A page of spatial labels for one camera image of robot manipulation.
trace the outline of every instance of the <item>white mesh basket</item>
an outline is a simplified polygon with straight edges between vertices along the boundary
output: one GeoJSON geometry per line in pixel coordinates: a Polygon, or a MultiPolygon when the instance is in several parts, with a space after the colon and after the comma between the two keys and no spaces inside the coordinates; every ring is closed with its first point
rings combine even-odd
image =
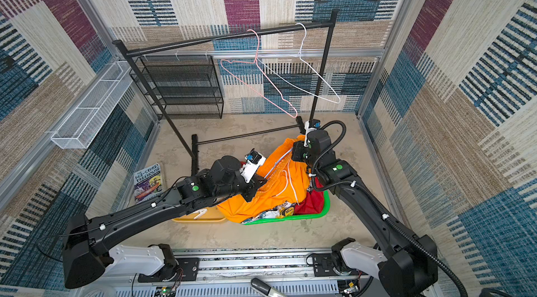
{"type": "Polygon", "coordinates": [[[129,70],[125,61],[111,65],[51,140],[62,149],[87,149],[131,85],[129,70]]]}

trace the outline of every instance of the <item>white wire hanger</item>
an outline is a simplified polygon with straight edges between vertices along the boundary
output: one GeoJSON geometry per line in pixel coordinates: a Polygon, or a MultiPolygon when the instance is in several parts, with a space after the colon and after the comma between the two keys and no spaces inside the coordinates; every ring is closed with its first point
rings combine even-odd
{"type": "Polygon", "coordinates": [[[287,81],[285,78],[283,78],[282,76],[280,76],[278,73],[276,73],[272,68],[270,68],[269,66],[267,66],[267,64],[263,63],[263,61],[261,61],[263,63],[263,65],[268,69],[270,70],[272,73],[276,74],[276,76],[280,79],[282,79],[283,81],[285,81],[287,84],[295,87],[296,89],[298,90],[301,90],[302,92],[305,92],[305,93],[308,93],[310,95],[313,95],[314,98],[319,98],[319,99],[323,99],[323,100],[326,100],[326,101],[329,101],[329,102],[332,102],[334,104],[339,104],[341,102],[341,98],[339,97],[339,95],[336,93],[336,91],[332,88],[332,86],[328,83],[328,81],[326,81],[323,76],[321,76],[319,74],[319,72],[317,72],[308,62],[306,62],[304,59],[302,59],[302,47],[304,46],[304,40],[306,38],[306,36],[308,35],[308,32],[305,28],[305,25],[302,24],[302,23],[296,23],[295,25],[302,25],[302,27],[304,28],[304,38],[302,38],[302,43],[300,44],[300,50],[298,52],[298,59],[300,59],[301,62],[305,63],[306,65],[308,65],[308,67],[313,71],[315,72],[315,74],[317,74],[317,76],[323,80],[323,82],[325,83],[326,86],[328,86],[332,92],[334,93],[334,95],[337,97],[337,101],[334,101],[334,100],[331,100],[331,99],[326,99],[326,98],[323,98],[321,97],[320,95],[315,95],[314,93],[312,92],[309,92],[309,91],[306,91],[306,90],[303,90],[302,88],[298,87],[298,86],[295,86],[293,85],[292,83],[290,83],[289,81],[287,81]]]}
{"type": "Polygon", "coordinates": [[[258,54],[259,54],[259,45],[260,45],[260,42],[261,40],[259,39],[259,35],[257,34],[257,32],[255,32],[254,30],[252,29],[248,29],[246,30],[247,32],[251,31],[255,34],[255,36],[257,37],[257,49],[256,49],[256,56],[253,60],[253,62],[244,62],[244,61],[241,61],[241,60],[227,60],[227,59],[220,59],[220,66],[226,71],[228,72],[229,74],[231,74],[233,76],[233,78],[237,79],[238,81],[240,81],[241,83],[243,83],[244,85],[248,86],[248,88],[250,88],[252,91],[254,91],[256,94],[258,94],[260,97],[262,97],[263,99],[267,100],[268,102],[270,102],[271,104],[275,105],[279,110],[281,110],[282,112],[286,113],[287,115],[289,115],[290,117],[292,117],[293,119],[296,119],[296,117],[299,115],[298,111],[296,110],[296,108],[292,105],[292,103],[289,101],[289,100],[286,100],[284,98],[284,95],[281,93],[281,91],[278,89],[278,87],[276,87],[276,85],[274,85],[274,83],[272,82],[272,80],[269,78],[269,76],[265,73],[265,71],[259,66],[259,63],[258,63],[258,54]],[[230,72],[228,69],[226,69],[224,67],[224,64],[223,62],[227,62],[227,63],[230,63],[230,64],[233,64],[233,63],[242,63],[242,64],[255,64],[257,66],[257,68],[259,69],[259,71],[262,72],[262,74],[265,76],[265,78],[267,78],[267,80],[271,83],[271,85],[276,88],[276,90],[278,91],[278,93],[280,94],[280,97],[282,100],[284,100],[286,103],[289,104],[289,107],[292,108],[292,110],[295,112],[294,115],[290,114],[289,112],[287,112],[285,109],[281,108],[279,105],[275,104],[274,102],[272,102],[271,100],[267,99],[263,94],[259,93],[258,91],[256,91],[252,86],[248,85],[247,83],[245,83],[243,80],[241,80],[238,76],[234,75],[232,72],[230,72]]]}

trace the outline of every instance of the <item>black mesh shelf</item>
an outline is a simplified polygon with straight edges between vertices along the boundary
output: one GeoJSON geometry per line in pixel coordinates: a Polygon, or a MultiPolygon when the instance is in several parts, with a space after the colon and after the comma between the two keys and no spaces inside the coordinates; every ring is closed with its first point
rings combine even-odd
{"type": "Polygon", "coordinates": [[[190,98],[190,97],[184,97],[184,98],[166,98],[166,104],[167,105],[211,105],[215,103],[222,103],[222,98],[190,98]]]}
{"type": "Polygon", "coordinates": [[[161,95],[164,98],[180,98],[180,97],[216,97],[216,93],[220,91],[219,87],[205,87],[205,86],[161,86],[153,88],[153,92],[157,95],[161,95]]]}
{"type": "MultiPolygon", "coordinates": [[[[211,56],[147,56],[137,65],[172,119],[222,118],[224,101],[211,56]]],[[[160,116],[149,93],[144,95],[160,116]]]]}

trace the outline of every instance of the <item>green laundry basket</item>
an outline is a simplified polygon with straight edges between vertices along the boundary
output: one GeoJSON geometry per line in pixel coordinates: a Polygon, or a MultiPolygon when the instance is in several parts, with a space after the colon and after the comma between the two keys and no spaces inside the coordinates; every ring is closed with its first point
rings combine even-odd
{"type": "Polygon", "coordinates": [[[328,191],[324,192],[324,206],[323,210],[320,213],[317,214],[302,214],[302,215],[291,215],[286,216],[285,218],[281,219],[259,219],[251,222],[246,222],[245,224],[258,224],[258,223],[268,223],[268,222],[279,222],[279,221],[289,221],[289,220],[305,220],[305,219],[317,219],[321,216],[325,216],[326,213],[328,213],[328,210],[330,209],[330,195],[328,194],[328,191]]]}

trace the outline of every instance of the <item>pink wire hanger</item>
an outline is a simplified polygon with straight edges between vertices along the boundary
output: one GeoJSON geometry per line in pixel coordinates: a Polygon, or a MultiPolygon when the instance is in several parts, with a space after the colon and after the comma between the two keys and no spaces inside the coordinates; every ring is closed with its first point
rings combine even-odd
{"type": "Polygon", "coordinates": [[[279,110],[281,110],[282,112],[286,113],[287,115],[289,115],[290,117],[292,117],[293,119],[295,119],[299,113],[298,111],[296,110],[296,108],[291,104],[291,102],[289,102],[289,100],[286,100],[284,99],[284,95],[280,92],[280,90],[278,89],[278,87],[276,87],[276,85],[274,85],[274,83],[272,82],[272,80],[267,76],[267,74],[265,73],[265,71],[263,71],[263,69],[261,67],[259,67],[259,64],[257,62],[257,56],[259,54],[259,44],[260,44],[260,39],[259,39],[259,35],[257,34],[257,32],[255,32],[254,30],[252,29],[248,29],[246,30],[247,32],[248,31],[252,31],[255,36],[257,37],[257,49],[256,49],[256,56],[253,60],[253,62],[243,62],[243,61],[240,61],[240,60],[227,60],[227,59],[220,59],[220,66],[222,66],[222,68],[228,72],[229,74],[231,74],[233,76],[233,78],[237,79],[238,81],[240,81],[241,83],[243,83],[244,85],[248,86],[248,88],[250,88],[252,91],[254,91],[256,94],[258,94],[259,96],[261,96],[263,99],[267,100],[268,102],[272,103],[273,105],[275,105],[279,110]],[[242,81],[238,76],[234,75],[232,72],[230,72],[228,69],[226,69],[224,67],[224,64],[222,64],[222,62],[228,62],[230,64],[233,64],[233,63],[242,63],[242,64],[255,64],[257,66],[257,68],[259,69],[259,71],[261,71],[261,73],[263,73],[263,75],[265,76],[265,78],[267,78],[267,80],[271,83],[271,85],[276,88],[276,90],[278,91],[278,93],[280,94],[280,97],[282,100],[284,100],[285,102],[287,102],[289,104],[289,106],[293,109],[293,111],[295,111],[295,115],[292,115],[290,114],[289,112],[287,112],[285,109],[281,108],[279,105],[273,103],[271,100],[267,99],[264,95],[262,95],[261,93],[259,93],[258,91],[256,91],[252,86],[248,85],[247,83],[245,83],[244,81],[242,81]]]}

